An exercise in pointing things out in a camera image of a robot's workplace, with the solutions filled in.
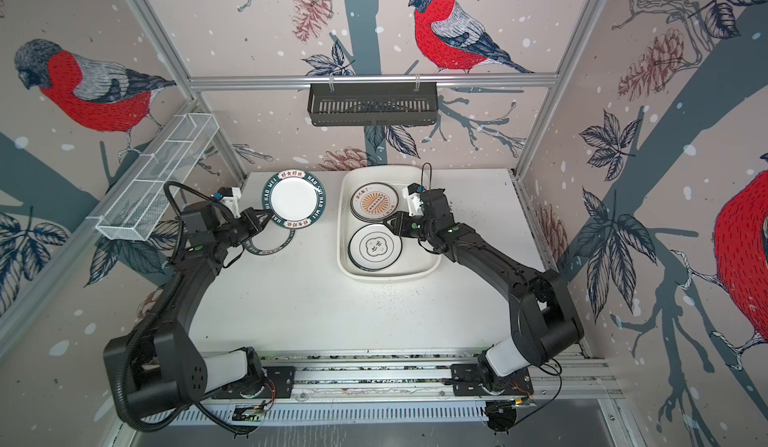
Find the green rim plate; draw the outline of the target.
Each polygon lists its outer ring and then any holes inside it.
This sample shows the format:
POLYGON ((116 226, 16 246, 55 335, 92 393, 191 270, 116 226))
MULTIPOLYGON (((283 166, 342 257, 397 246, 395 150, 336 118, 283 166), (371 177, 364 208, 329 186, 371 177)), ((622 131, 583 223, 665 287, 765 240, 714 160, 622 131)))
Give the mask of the green rim plate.
POLYGON ((287 169, 265 183, 261 200, 272 212, 271 220, 286 229, 299 230, 319 221, 326 207, 326 191, 312 173, 287 169))
POLYGON ((270 224, 262 232, 244 243, 245 251, 255 256, 270 256, 285 249, 294 239, 296 231, 270 224))

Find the white plate black flower outline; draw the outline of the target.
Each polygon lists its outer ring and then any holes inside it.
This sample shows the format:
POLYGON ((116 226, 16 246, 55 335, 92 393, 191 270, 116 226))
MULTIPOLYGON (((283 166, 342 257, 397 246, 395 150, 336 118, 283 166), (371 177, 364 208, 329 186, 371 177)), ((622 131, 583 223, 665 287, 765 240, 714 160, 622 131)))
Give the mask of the white plate black flower outline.
POLYGON ((383 224, 369 224, 352 235, 347 253, 357 268, 376 272, 392 266, 399 259, 402 240, 383 224))

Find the large orange sunburst plate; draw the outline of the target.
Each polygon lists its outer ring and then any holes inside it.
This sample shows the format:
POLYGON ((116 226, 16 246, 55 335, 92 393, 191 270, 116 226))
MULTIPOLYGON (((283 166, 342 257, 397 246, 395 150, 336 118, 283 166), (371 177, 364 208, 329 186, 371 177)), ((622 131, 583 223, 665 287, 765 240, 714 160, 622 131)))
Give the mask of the large orange sunburst plate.
POLYGON ((350 199, 352 215, 363 222, 376 223, 392 215, 399 206, 399 195, 389 184, 370 182, 356 189, 350 199))

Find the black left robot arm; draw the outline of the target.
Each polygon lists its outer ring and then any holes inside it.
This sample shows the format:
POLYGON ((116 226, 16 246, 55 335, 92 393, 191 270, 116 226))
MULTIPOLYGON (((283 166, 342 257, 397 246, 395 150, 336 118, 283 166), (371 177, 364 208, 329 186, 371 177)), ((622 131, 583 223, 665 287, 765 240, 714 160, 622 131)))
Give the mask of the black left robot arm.
POLYGON ((260 391, 266 372, 252 347, 205 357, 188 330, 231 248, 260 233, 272 213, 249 207, 235 215, 220 202, 198 202, 178 215, 174 275, 130 333, 103 352, 118 417, 139 432, 156 432, 223 388, 260 391))

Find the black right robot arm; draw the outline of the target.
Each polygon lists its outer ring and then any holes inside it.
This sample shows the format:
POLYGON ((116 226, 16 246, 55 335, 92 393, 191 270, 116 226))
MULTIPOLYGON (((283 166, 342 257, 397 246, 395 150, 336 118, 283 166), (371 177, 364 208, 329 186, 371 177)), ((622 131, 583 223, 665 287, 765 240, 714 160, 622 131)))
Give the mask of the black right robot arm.
POLYGON ((479 384, 492 394, 511 376, 540 367, 579 343, 584 328, 565 281, 555 270, 540 271, 507 256, 474 228, 454 219, 442 188, 412 183, 403 189, 407 212, 385 219, 401 238, 413 238, 432 255, 442 255, 490 284, 508 303, 510 334, 477 360, 479 384))

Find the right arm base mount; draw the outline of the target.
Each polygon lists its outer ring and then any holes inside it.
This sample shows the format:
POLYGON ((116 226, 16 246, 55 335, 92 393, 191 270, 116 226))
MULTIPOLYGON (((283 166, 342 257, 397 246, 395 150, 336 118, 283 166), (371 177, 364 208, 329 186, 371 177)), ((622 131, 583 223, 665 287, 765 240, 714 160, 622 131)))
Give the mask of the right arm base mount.
POLYGON ((499 376, 481 364, 452 364, 450 376, 444 384, 453 389, 457 397, 517 395, 531 397, 533 387, 527 369, 499 376))

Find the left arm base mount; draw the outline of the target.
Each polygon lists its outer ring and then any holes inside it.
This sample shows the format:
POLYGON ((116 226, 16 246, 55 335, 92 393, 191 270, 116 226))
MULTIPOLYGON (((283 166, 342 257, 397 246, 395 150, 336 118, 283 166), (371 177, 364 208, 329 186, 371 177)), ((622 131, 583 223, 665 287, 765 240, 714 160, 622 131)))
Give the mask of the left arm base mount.
POLYGON ((228 386, 217 391, 213 398, 217 400, 289 399, 294 387, 296 368, 293 366, 267 366, 264 371, 262 383, 238 381, 234 387, 228 386))

